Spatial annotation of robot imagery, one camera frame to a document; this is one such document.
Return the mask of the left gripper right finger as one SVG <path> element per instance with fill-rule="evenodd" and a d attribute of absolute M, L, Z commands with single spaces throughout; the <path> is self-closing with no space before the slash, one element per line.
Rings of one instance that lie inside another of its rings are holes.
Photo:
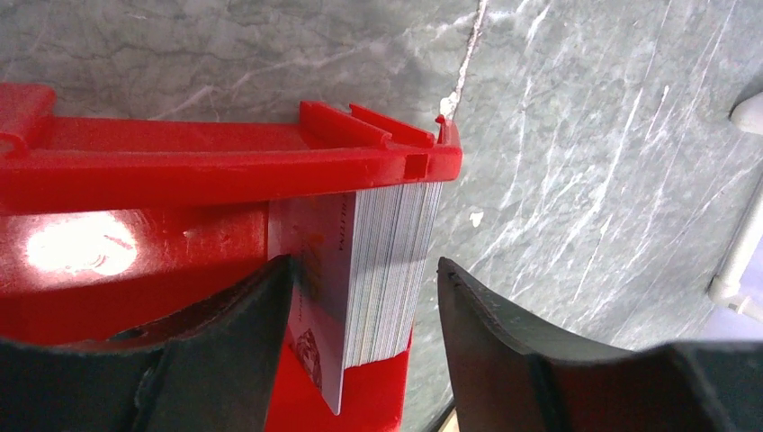
<path fill-rule="evenodd" d="M 463 431 L 759 431 L 762 345 L 629 351 L 579 336 L 438 262 L 446 359 Z"/>

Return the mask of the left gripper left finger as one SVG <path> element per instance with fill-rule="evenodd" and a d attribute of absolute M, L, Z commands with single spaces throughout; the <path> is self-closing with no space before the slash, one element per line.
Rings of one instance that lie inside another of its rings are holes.
<path fill-rule="evenodd" d="M 293 261 L 105 340 L 1 342 L 4 431 L 261 431 Z"/>

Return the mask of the white credit card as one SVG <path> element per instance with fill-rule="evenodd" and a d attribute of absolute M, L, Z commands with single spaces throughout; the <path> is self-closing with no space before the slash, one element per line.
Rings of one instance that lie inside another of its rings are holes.
<path fill-rule="evenodd" d="M 272 202 L 268 256 L 293 258 L 288 346 L 335 415 L 341 411 L 355 195 Z"/>

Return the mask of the red plastic bin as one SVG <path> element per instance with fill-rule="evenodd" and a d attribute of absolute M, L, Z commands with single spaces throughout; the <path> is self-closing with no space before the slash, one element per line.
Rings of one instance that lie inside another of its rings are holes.
<path fill-rule="evenodd" d="M 439 131 L 303 101 L 286 123 L 66 117 L 46 85 L 1 86 L 1 342 L 105 340 L 219 293 L 271 259 L 270 204 L 454 180 Z M 408 347 L 348 367 L 335 415 L 286 341 L 261 431 L 396 431 Z"/>

